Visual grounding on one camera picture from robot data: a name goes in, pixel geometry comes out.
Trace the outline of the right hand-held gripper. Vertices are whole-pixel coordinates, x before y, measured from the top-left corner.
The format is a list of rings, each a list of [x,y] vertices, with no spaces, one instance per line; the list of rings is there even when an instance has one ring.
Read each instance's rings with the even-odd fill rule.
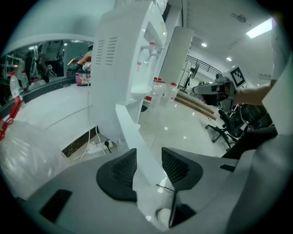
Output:
[[[233,101],[239,88],[245,85],[245,78],[239,66],[216,74],[215,81],[193,88],[208,106],[216,106],[224,112],[233,112]]]

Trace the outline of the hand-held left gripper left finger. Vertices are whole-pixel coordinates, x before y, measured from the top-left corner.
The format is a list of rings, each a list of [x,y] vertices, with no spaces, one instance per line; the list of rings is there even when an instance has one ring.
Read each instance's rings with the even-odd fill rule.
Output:
[[[131,149],[121,156],[104,163],[96,173],[100,189],[118,201],[136,202],[133,179],[137,170],[137,150]]]

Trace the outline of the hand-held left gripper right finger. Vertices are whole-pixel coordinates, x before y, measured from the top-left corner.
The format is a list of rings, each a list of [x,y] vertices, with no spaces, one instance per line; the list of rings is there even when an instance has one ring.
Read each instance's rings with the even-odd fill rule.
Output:
[[[162,167],[175,190],[192,189],[202,178],[203,168],[175,151],[162,148]]]

